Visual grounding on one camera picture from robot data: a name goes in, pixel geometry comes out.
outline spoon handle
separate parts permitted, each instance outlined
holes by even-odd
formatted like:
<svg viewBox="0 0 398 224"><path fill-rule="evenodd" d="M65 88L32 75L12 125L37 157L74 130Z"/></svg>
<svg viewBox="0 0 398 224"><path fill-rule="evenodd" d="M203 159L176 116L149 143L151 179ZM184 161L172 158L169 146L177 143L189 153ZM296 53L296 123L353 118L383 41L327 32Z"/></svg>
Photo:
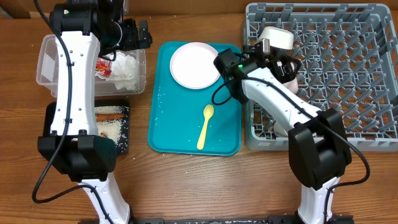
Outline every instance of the spoon handle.
<svg viewBox="0 0 398 224"><path fill-rule="evenodd" d="M197 148L199 150L202 150L205 147L205 140L206 140L206 132L207 132L207 124L209 123L209 119L205 120L205 123L203 124L203 127L201 129L201 133L199 136Z"/></svg>

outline gray dish rack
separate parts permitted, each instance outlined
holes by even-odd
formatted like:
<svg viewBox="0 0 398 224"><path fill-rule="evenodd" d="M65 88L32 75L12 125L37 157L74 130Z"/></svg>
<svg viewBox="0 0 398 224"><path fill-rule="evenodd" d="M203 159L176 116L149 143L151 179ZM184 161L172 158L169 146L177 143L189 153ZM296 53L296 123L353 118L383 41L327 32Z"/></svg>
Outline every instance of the gray dish rack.
<svg viewBox="0 0 398 224"><path fill-rule="evenodd" d="M287 53L302 61L299 97L339 111L358 149L398 151L398 48L387 6L252 3L246 7L244 44L253 44L266 26L294 34ZM254 101L245 105L247 147L287 150L287 138L275 136L275 120L266 109Z"/></svg>

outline spoon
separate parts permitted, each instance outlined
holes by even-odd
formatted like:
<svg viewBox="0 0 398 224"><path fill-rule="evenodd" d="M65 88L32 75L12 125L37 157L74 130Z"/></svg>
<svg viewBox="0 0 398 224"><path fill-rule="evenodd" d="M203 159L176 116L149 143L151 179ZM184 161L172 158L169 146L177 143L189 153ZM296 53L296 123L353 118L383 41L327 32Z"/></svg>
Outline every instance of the spoon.
<svg viewBox="0 0 398 224"><path fill-rule="evenodd" d="M205 107L205 110L203 110L203 115L205 116L205 123L203 124L203 127L201 129L201 133L200 133L200 136L199 136L199 141L198 141L198 144L197 144L197 148L199 150L202 150L203 147L205 147L207 124L209 123L209 119L213 116L213 114L214 114L213 105L207 105Z"/></svg>

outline teal tray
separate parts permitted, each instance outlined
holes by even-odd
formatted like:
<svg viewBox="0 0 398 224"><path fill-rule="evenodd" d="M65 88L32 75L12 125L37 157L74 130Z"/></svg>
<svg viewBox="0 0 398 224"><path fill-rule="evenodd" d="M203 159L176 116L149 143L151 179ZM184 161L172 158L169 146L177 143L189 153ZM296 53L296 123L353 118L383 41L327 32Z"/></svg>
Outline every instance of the teal tray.
<svg viewBox="0 0 398 224"><path fill-rule="evenodd" d="M173 53L188 42L167 42L161 46L157 59L152 107L148 130L148 143L158 152L231 156L241 146L242 106L230 99L221 106L214 106L214 115L207 129L203 150L197 149L203 126L203 110L211 104L213 92L224 82L220 77L215 84L201 90L191 90L179 85L170 72ZM218 52L239 48L229 44L210 44ZM229 97L226 88L220 90L215 100Z"/></svg>

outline plastic crate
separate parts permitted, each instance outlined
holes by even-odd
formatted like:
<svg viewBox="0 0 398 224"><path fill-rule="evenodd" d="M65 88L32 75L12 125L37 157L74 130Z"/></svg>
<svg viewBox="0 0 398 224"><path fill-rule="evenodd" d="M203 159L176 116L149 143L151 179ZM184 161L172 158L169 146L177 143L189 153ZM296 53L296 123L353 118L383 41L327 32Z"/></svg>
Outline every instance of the plastic crate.
<svg viewBox="0 0 398 224"><path fill-rule="evenodd" d="M246 7L244 44L253 44L266 26L294 34L287 54L302 61L299 97L339 111L349 141L360 150L398 150L398 48L387 6L252 3ZM247 147L287 150L288 139L275 136L275 120L266 109L253 101L245 105Z"/></svg>
<svg viewBox="0 0 398 224"><path fill-rule="evenodd" d="M44 37L37 62L36 82L45 86L51 91L51 95L57 97L58 92L58 57L55 35ZM132 50L124 52L136 59L137 76L130 80L110 80L106 81L95 76L95 96L119 96L140 94L145 89L146 84L146 59L145 50ZM125 83L130 83L130 89L120 87Z"/></svg>

